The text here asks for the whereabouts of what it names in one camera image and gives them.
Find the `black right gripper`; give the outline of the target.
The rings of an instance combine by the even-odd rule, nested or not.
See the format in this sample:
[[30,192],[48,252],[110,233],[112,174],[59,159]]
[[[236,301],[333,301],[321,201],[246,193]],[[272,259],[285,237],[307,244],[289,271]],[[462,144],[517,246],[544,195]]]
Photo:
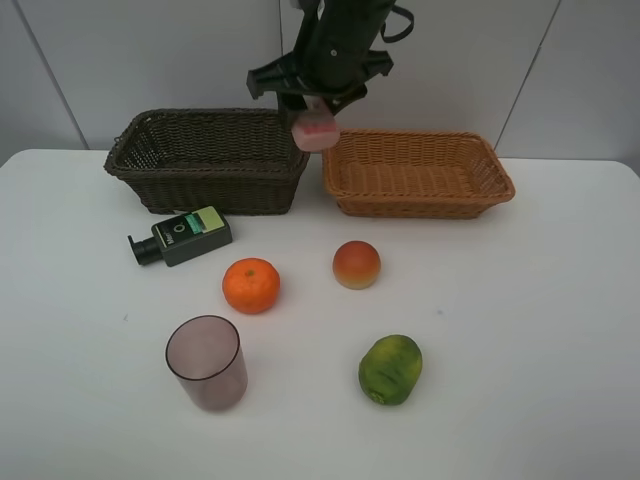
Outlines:
[[301,55],[290,52],[271,63],[251,70],[247,87],[257,99],[274,92],[282,125],[290,130],[307,112],[304,96],[321,98],[332,115],[366,97],[366,83],[377,75],[386,76],[393,61],[385,51],[369,50],[362,56],[336,48]]

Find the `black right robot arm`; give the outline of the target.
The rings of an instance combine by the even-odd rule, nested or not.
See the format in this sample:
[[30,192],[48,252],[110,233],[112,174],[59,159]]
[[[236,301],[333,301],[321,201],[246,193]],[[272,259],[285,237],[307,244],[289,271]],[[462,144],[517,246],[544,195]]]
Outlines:
[[304,12],[289,53],[247,74],[254,99],[277,96],[283,125],[290,128],[318,99],[332,115],[366,97],[366,83],[387,76],[394,62],[386,51],[374,50],[377,38],[386,44],[409,36],[415,16],[394,0],[300,1]]

